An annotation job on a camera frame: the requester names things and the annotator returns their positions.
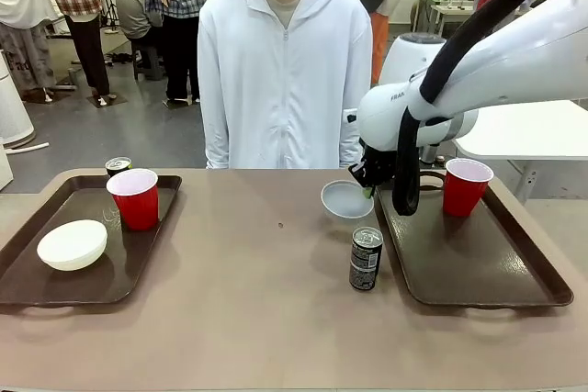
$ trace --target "black can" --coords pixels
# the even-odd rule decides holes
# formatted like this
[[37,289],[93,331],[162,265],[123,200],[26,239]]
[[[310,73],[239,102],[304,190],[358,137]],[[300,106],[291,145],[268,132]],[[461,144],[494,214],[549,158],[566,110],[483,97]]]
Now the black can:
[[126,156],[119,156],[108,161],[105,165],[108,176],[112,177],[115,174],[129,170],[132,167],[132,162]]
[[381,231],[372,227],[361,227],[353,232],[349,269],[349,283],[353,288],[368,291],[376,286],[383,243]]

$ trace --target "black cable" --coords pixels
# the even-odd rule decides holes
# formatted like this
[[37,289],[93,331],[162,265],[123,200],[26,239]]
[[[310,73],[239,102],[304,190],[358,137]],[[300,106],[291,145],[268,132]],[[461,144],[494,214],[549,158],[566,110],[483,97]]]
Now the black cable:
[[[447,41],[427,70],[421,96],[433,104],[461,59],[525,0],[489,0]],[[407,108],[402,116],[392,202],[399,215],[411,216],[418,207],[420,166],[416,138],[420,121]]]

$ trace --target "tray rim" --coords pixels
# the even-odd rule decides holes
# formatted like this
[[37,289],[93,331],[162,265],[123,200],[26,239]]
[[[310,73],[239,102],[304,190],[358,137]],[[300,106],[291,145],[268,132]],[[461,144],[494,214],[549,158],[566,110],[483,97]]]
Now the tray rim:
[[[8,245],[8,243],[10,243],[18,234],[21,233],[21,231],[23,231],[27,224],[35,217],[37,216],[42,209],[45,208],[45,206],[47,206],[48,204],[50,204],[52,202],[53,197],[65,186],[67,185],[71,185],[72,181],[75,181],[77,179],[84,179],[84,178],[89,178],[89,179],[109,179],[109,176],[107,174],[76,174],[76,175],[71,175],[67,178],[65,178],[65,180],[63,180],[60,184],[54,186],[51,191],[46,195],[46,197],[43,199],[42,203],[40,204],[40,206],[35,209],[30,215],[25,215],[24,222],[22,222],[22,225],[20,228],[18,228],[16,231],[14,231],[10,237],[8,238],[8,240],[6,241],[5,245],[3,246],[2,249],[0,249],[0,256],[2,256],[2,254],[6,251],[6,246]],[[153,242],[152,242],[152,249],[150,250],[150,254],[153,251],[153,246],[155,245],[155,243],[157,242],[157,239],[159,238],[159,234],[160,231],[162,229],[162,227],[165,225],[167,219],[168,219],[168,214],[170,213],[170,211],[172,210],[172,208],[174,207],[175,204],[175,200],[177,199],[177,193],[179,192],[179,188],[182,185],[182,177],[178,174],[158,174],[158,188],[159,187],[159,179],[161,178],[167,178],[167,179],[175,179],[176,182],[173,186],[170,187],[161,187],[161,188],[166,188],[166,189],[171,189],[174,191],[172,198],[170,200],[169,203],[169,207],[167,209],[167,211],[165,212],[164,216],[160,219],[159,224],[157,226],[157,230],[155,232],[155,235],[153,236]],[[67,196],[67,198],[69,198],[76,190],[74,190],[73,192],[69,193],[69,195]],[[56,211],[52,213],[51,217],[49,220],[51,220],[51,218],[55,215]],[[150,258],[148,257],[147,259],[144,260],[143,265],[141,266],[141,270],[139,272],[139,275],[136,279],[134,279],[134,282],[132,284],[132,286],[130,287],[130,290],[126,293],[124,293],[122,296],[117,297],[114,300],[109,300],[109,301],[81,301],[81,300],[75,300],[75,301],[44,301],[44,302],[18,302],[18,301],[4,301],[0,298],[0,308],[6,308],[6,307],[22,307],[22,308],[63,308],[63,307],[79,307],[79,306],[104,306],[104,305],[115,305],[118,304],[119,302],[121,302],[122,300],[124,300],[126,297],[128,297],[137,287],[137,284],[139,283],[139,280],[141,279],[143,272],[145,270],[145,267],[147,266],[147,263],[150,261]]]
[[[436,178],[445,180],[445,173],[446,173],[445,170],[422,170],[421,171],[421,176],[432,176],[432,177],[436,177]],[[543,253],[543,251],[540,249],[540,247],[537,246],[537,244],[533,240],[533,238],[531,238],[526,233],[526,230],[523,228],[523,226],[521,226],[521,224],[518,221],[518,219],[515,216],[513,216],[513,214],[511,213],[511,211],[508,209],[508,207],[502,201],[502,199],[499,198],[498,195],[496,195],[496,192],[494,192],[494,190],[493,190],[493,188],[492,188],[491,185],[488,186],[488,188],[486,190],[486,193],[482,197],[482,200],[484,201],[487,197],[489,197],[489,193],[490,193],[490,197],[494,197],[496,199],[496,201],[498,201],[498,204],[500,204],[500,206],[502,207],[502,209],[505,210],[514,219],[514,221],[516,222],[516,224],[518,225],[518,227],[521,228],[525,232],[526,236],[533,242],[533,245],[535,246],[535,249],[537,250],[537,252],[540,254],[541,258],[549,265],[549,267],[551,268],[551,270],[558,276],[558,278],[560,279],[560,281],[565,285],[565,287],[567,288],[567,291],[569,293],[569,298],[567,298],[563,302],[550,303],[550,304],[546,304],[546,303],[528,303],[528,304],[523,304],[521,302],[519,302],[519,303],[503,302],[503,303],[495,303],[495,304],[470,303],[470,302],[462,302],[462,303],[458,303],[458,302],[447,303],[447,302],[444,302],[444,303],[439,303],[439,302],[432,302],[430,300],[425,300],[425,299],[421,298],[420,296],[418,296],[417,294],[414,293],[413,285],[411,283],[411,278],[408,277],[408,275],[406,273],[406,268],[404,267],[404,260],[402,259],[401,253],[398,250],[398,245],[397,245],[398,237],[397,237],[397,234],[396,234],[396,229],[394,229],[391,226],[391,224],[390,224],[390,217],[387,216],[387,214],[386,214],[386,208],[385,208],[385,205],[384,205],[384,203],[382,201],[382,196],[381,196],[381,190],[382,190],[382,188],[381,187],[378,188],[378,191],[376,192],[376,195],[378,196],[378,199],[379,199],[379,204],[380,204],[381,209],[382,209],[382,214],[384,215],[384,218],[386,219],[386,226],[388,227],[388,230],[390,231],[390,237],[392,239],[392,245],[394,247],[394,253],[396,254],[396,257],[398,259],[398,262],[399,262],[400,267],[401,267],[401,270],[402,270],[402,278],[404,279],[404,283],[406,284],[406,287],[408,289],[408,292],[411,294],[411,297],[414,298],[419,303],[421,303],[422,305],[426,305],[428,307],[433,307],[433,308],[475,308],[475,309],[480,309],[480,310],[493,310],[493,309],[507,309],[507,308],[509,308],[509,309],[514,309],[514,310],[523,310],[523,309],[530,310],[530,309],[563,308],[563,307],[567,307],[568,305],[570,305],[573,302],[574,294],[573,294],[573,291],[571,290],[570,286],[568,285],[568,283],[561,276],[560,272],[555,268],[555,266],[553,266],[553,264],[551,263],[551,261],[547,258],[547,256],[545,255],[545,253]],[[426,191],[441,191],[442,189],[443,189],[443,186],[435,187],[435,188],[429,186],[429,187],[426,188]],[[498,220],[498,218],[496,217],[496,215],[494,214],[494,212],[492,211],[492,209],[490,207],[488,207],[488,210],[493,213],[493,215],[496,218],[496,223],[499,223],[499,225],[501,225],[501,227],[504,230],[503,224]]]

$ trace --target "gray hoodie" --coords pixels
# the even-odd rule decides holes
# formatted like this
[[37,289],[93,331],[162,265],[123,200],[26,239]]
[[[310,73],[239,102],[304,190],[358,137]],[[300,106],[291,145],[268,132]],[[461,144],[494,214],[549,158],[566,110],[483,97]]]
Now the gray hoodie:
[[159,13],[145,11],[145,0],[117,0],[120,28],[128,39],[145,37],[151,27],[160,27]]

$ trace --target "red cup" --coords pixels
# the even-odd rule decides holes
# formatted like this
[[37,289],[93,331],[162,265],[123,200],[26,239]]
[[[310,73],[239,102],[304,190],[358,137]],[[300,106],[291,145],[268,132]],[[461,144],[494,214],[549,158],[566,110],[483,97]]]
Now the red cup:
[[107,182],[120,216],[131,230],[150,230],[159,220],[157,174],[147,169],[130,169]]
[[486,164],[465,158],[448,161],[446,168],[443,211],[467,217],[484,196],[494,172]]

